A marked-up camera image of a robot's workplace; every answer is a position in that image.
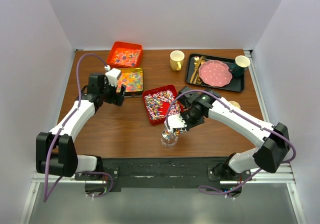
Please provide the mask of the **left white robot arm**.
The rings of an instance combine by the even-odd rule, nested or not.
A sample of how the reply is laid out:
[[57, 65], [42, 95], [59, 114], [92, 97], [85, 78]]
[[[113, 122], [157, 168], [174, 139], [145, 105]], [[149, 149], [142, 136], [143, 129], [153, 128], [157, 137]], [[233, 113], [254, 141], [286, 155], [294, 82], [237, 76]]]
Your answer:
[[86, 172], [92, 180], [103, 176], [100, 158], [92, 155], [77, 155], [74, 142], [86, 122], [93, 117], [103, 103], [121, 106], [126, 86], [118, 87], [119, 69], [106, 73], [92, 73], [88, 84], [79, 90], [79, 95], [62, 121], [49, 132], [36, 137], [36, 170], [38, 173], [71, 177]]

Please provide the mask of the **clear plastic jar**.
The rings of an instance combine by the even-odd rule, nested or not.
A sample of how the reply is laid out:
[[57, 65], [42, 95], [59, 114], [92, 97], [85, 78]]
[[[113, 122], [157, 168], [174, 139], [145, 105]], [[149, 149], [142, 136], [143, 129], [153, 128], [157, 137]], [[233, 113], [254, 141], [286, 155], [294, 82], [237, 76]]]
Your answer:
[[178, 136], [174, 139], [164, 139], [161, 134], [160, 142], [164, 147], [174, 147], [178, 141]]

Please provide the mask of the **gold tin of gummies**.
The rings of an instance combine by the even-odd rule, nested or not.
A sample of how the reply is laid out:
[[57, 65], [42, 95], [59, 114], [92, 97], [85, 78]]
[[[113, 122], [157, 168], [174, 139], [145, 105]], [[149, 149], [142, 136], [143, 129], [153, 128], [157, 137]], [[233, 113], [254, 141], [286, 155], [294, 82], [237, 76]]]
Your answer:
[[125, 97], [141, 97], [144, 91], [143, 68], [121, 68], [120, 70], [122, 73], [116, 92], [120, 93], [122, 85], [126, 85]]

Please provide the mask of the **silver metal scoop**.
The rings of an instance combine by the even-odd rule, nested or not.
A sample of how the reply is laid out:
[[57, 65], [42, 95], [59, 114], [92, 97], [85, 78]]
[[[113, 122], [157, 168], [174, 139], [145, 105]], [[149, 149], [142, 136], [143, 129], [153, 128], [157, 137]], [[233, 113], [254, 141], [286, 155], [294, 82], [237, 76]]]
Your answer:
[[176, 128], [167, 129], [165, 128], [162, 132], [162, 137], [164, 139], [174, 139], [180, 134], [180, 130]]

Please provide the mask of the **red tray of lollipops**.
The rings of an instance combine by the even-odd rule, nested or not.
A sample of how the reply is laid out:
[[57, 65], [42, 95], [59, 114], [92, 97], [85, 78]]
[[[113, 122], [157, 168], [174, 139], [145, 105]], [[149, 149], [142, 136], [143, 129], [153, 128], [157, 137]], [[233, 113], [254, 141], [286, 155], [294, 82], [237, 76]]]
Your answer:
[[168, 110], [169, 116], [183, 111], [183, 106], [180, 102], [173, 102], [177, 95], [174, 85], [165, 85], [143, 91], [144, 106], [152, 126], [164, 123]]

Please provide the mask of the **orange tray of candies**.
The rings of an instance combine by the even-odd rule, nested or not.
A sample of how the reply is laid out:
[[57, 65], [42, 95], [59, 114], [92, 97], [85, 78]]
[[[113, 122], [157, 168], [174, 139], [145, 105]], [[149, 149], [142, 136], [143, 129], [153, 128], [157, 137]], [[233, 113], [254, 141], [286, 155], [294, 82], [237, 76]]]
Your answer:
[[142, 56], [142, 45], [116, 41], [108, 54], [106, 62], [115, 68], [136, 68], [140, 65]]

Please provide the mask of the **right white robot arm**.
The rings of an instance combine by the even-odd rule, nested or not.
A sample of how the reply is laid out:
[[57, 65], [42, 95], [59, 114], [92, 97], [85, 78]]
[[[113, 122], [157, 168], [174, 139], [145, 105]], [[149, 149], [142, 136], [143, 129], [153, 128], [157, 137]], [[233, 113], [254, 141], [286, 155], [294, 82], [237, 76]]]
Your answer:
[[235, 130], [254, 145], [245, 152], [232, 153], [223, 163], [217, 164], [212, 169], [217, 176], [235, 180], [244, 171], [254, 168], [275, 173], [292, 150], [287, 126], [259, 120], [215, 91], [184, 87], [177, 98], [187, 110], [167, 118], [166, 126], [170, 132], [190, 131], [210, 118]]

